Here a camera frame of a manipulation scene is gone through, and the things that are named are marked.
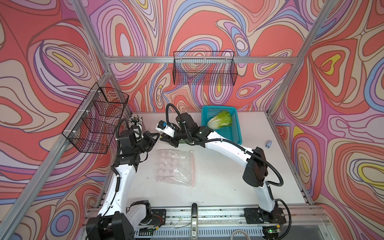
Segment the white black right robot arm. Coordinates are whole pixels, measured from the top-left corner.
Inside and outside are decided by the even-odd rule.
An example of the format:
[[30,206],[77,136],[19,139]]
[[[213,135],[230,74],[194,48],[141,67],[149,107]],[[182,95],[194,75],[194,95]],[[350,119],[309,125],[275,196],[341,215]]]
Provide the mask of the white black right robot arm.
[[161,141],[177,148],[184,140],[190,146],[201,146],[216,151],[238,163],[244,168],[243,180],[253,187],[259,201],[258,216],[252,220],[265,224],[286,222],[284,212],[279,207],[279,200],[273,197],[271,186],[281,187],[284,180],[278,170],[267,160],[263,149],[250,149],[234,143],[207,126],[198,126],[191,115],[179,114],[176,124],[159,121],[156,130],[161,132]]

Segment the pink-zip clear zip-top bag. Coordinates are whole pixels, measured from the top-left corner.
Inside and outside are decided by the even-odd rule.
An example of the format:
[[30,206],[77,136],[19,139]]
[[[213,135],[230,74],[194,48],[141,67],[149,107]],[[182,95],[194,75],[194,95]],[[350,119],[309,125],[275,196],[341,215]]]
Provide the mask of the pink-zip clear zip-top bag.
[[194,151],[171,149],[156,150],[158,183],[184,185],[193,188],[195,184]]

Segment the light green chinese cabbage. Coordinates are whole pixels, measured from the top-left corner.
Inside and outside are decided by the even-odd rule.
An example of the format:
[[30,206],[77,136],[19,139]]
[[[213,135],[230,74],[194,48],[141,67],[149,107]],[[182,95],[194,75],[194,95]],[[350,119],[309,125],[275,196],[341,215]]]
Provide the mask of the light green chinese cabbage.
[[210,119],[207,123],[207,127],[212,130],[218,130],[223,127],[229,127],[232,125],[232,116],[227,111],[221,111],[215,117]]

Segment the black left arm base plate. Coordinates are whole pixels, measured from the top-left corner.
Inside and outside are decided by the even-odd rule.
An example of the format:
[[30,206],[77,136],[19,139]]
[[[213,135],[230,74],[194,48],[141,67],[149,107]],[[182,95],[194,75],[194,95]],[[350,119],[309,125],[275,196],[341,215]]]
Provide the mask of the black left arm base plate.
[[126,208],[126,217],[130,221],[133,227],[138,226],[154,226],[161,227],[166,223],[167,210],[166,209],[154,209],[151,210],[151,214],[146,216],[139,222],[139,217],[141,217],[145,212],[140,208]]

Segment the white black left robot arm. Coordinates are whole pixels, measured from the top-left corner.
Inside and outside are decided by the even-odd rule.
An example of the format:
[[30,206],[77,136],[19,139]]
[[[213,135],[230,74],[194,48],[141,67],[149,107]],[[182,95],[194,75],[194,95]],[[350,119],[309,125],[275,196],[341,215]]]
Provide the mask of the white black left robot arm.
[[117,157],[111,166],[113,176],[104,204],[95,218],[86,224],[87,240],[133,240],[136,228],[152,219],[149,201],[128,203],[129,191],[137,174],[140,155],[148,154],[159,139],[149,131],[136,136],[127,129],[117,135]]

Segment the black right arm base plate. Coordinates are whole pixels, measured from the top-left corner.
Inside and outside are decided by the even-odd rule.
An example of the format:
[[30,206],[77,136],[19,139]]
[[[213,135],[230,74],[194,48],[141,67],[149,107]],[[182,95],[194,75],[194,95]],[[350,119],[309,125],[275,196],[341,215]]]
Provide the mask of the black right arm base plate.
[[245,208],[244,217],[247,224],[284,225],[287,222],[282,208],[275,208],[272,212],[267,212],[260,208]]

